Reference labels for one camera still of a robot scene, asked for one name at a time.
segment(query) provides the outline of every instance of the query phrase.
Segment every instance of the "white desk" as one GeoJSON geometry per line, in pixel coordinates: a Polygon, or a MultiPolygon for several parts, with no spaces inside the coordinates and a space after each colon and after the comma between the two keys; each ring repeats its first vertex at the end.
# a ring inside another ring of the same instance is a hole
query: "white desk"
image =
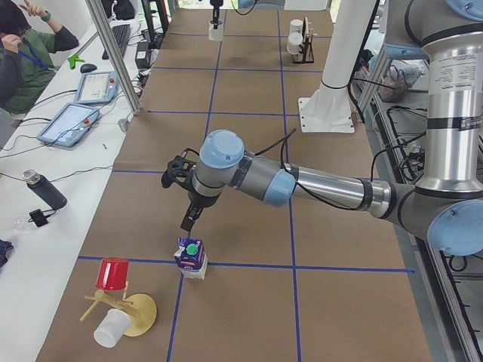
{"type": "MultiPolygon", "coordinates": [[[[131,24],[131,34],[139,31],[141,26],[137,20],[128,23],[131,24]]],[[[94,32],[93,25],[81,44],[94,32]]],[[[138,73],[134,62],[135,52],[136,46],[133,46],[128,47],[125,54],[131,79],[138,73]]],[[[110,62],[101,59],[102,53],[103,46],[97,37],[80,57],[86,63],[96,64],[98,70],[112,70],[110,62]]],[[[76,68],[71,70],[69,64],[64,63],[39,100],[61,91],[76,89],[81,76],[80,66],[81,63],[77,63],[76,68]]],[[[74,93],[55,97],[35,107],[26,117],[52,118],[63,105],[73,100],[74,93]]],[[[103,107],[101,116],[112,107],[113,102],[103,107]]],[[[0,172],[20,177],[23,171],[34,169],[48,179],[56,179],[77,170],[109,166],[125,137],[117,122],[127,116],[132,116],[131,110],[126,99],[121,96],[115,109],[103,116],[99,124],[73,150],[41,147],[22,155],[0,158],[0,172]]],[[[5,148],[10,148],[15,138],[21,134],[35,137],[45,126],[35,124],[39,122],[42,121],[27,121],[18,127],[5,148]]],[[[37,140],[22,137],[12,151],[2,151],[0,156],[40,145],[37,140]]],[[[41,228],[34,226],[32,231],[16,230],[14,220],[18,215],[28,215],[28,212],[38,208],[47,210],[48,205],[30,191],[24,182],[0,177],[0,238],[14,245],[8,262],[0,268],[2,362],[31,362],[36,359],[110,173],[110,169],[95,170],[56,182],[54,185],[66,196],[68,203],[49,219],[49,224],[41,228]]],[[[79,291],[79,295],[82,297],[83,292],[79,291]]]]}

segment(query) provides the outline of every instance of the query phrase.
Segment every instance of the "blue framed device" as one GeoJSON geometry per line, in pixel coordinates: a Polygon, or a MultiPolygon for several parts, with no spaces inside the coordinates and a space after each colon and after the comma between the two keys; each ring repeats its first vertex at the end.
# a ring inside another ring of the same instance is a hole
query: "blue framed device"
{"type": "Polygon", "coordinates": [[[80,104],[109,103],[118,91],[116,72],[91,72],[82,74],[74,102],[80,104]]]}
{"type": "Polygon", "coordinates": [[[73,147],[91,129],[99,117],[99,109],[67,103],[37,136],[49,146],[73,147]]]}

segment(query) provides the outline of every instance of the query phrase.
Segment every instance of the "thermos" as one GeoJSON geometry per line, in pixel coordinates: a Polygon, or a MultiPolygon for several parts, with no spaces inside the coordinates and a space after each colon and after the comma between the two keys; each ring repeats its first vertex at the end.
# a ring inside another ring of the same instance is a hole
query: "thermos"
{"type": "Polygon", "coordinates": [[[67,199],[55,188],[43,175],[34,170],[27,170],[22,178],[27,182],[27,187],[34,191],[52,210],[58,210],[67,204],[67,199]]]}

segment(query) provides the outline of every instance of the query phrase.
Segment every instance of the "milk carton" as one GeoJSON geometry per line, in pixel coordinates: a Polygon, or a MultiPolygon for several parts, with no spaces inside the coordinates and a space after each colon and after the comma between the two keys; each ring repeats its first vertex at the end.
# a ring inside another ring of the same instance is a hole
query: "milk carton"
{"type": "Polygon", "coordinates": [[[174,260],[185,277],[205,279],[208,258],[200,239],[178,238],[174,260]]]}

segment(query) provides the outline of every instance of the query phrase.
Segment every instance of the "black mouse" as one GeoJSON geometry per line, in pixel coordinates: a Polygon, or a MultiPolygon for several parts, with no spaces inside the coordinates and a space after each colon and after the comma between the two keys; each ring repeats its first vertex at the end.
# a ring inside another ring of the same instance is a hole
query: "black mouse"
{"type": "Polygon", "coordinates": [[[81,73],[89,73],[96,70],[97,67],[94,64],[86,63],[81,66],[81,73]]]}

